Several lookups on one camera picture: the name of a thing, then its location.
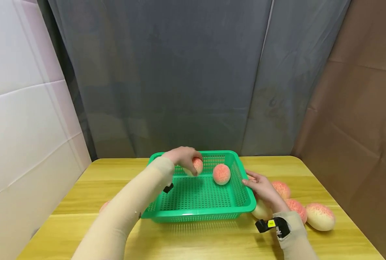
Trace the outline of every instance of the hand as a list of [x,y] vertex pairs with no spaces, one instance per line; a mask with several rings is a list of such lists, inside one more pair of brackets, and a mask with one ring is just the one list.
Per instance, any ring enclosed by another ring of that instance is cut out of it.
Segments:
[[246,170],[247,175],[255,180],[242,180],[245,186],[253,189],[258,196],[267,203],[273,213],[290,211],[285,201],[281,198],[271,182],[263,175]]
[[190,170],[194,176],[197,176],[197,170],[193,165],[193,158],[198,157],[203,161],[201,153],[191,147],[179,147],[173,149],[164,153],[162,157],[170,159],[174,165],[180,165],[181,167]]

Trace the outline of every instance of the gray backdrop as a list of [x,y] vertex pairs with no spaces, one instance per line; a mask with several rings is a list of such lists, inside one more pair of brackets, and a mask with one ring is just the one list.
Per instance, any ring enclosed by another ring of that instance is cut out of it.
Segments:
[[349,0],[48,3],[95,159],[178,146],[289,154]]

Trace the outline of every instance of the white panel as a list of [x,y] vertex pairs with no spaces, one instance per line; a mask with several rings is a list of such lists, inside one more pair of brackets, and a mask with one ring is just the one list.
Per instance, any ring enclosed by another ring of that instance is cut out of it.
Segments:
[[65,80],[45,84],[67,139],[82,131]]
[[0,190],[66,141],[45,85],[0,96]]
[[90,160],[89,152],[84,141],[82,129],[74,110],[73,102],[70,98],[70,93],[65,80],[51,82],[46,84],[48,93],[50,94],[53,106],[61,122],[63,131],[67,139],[73,138],[71,142],[72,150],[75,153],[82,172],[86,170]]
[[0,0],[0,95],[43,83],[12,1]]
[[34,53],[43,82],[64,79],[56,52],[50,40],[40,8],[36,3],[13,0]]
[[65,143],[0,193],[0,259],[20,254],[80,174]]

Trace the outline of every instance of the peach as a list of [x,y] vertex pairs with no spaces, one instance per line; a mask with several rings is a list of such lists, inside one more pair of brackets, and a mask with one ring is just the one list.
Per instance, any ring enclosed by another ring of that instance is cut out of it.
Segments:
[[230,169],[225,164],[218,164],[213,169],[213,180],[219,185],[225,185],[230,180]]
[[267,221],[272,219],[272,210],[268,208],[261,199],[256,199],[256,208],[252,211],[252,215],[257,219]]
[[[195,157],[193,158],[193,166],[194,168],[197,170],[197,176],[201,174],[201,172],[203,172],[203,161],[198,158],[198,157]],[[184,172],[188,175],[188,176],[193,176],[193,173],[186,169],[186,168],[183,168]]]
[[103,210],[104,208],[106,208],[106,206],[108,205],[109,202],[110,202],[110,200],[107,201],[107,202],[105,202],[105,203],[102,205],[102,207],[101,207],[100,210],[99,210],[99,213],[102,212],[102,210]]
[[301,203],[294,199],[285,200],[285,203],[287,203],[290,210],[296,211],[300,215],[303,224],[307,222],[307,212]]
[[329,231],[334,228],[336,218],[330,208],[320,203],[310,203],[305,206],[307,210],[307,222],[319,231]]
[[291,197],[290,188],[282,181],[273,181],[272,186],[275,188],[275,190],[280,194],[280,196],[284,200],[289,199]]

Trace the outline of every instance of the wooden table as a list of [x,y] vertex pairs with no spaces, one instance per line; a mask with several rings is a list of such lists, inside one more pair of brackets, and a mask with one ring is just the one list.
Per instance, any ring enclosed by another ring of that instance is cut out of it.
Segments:
[[[292,156],[242,157],[246,169],[272,181],[284,181],[291,197],[303,205],[319,202],[336,215],[331,232],[307,226],[321,260],[379,260],[371,245],[308,168]],[[93,162],[31,239],[18,259],[70,259],[100,207],[113,198],[147,164],[147,159],[100,159]],[[283,259],[275,234],[259,234],[250,213],[239,219],[156,224],[139,221],[128,238],[125,259]]]

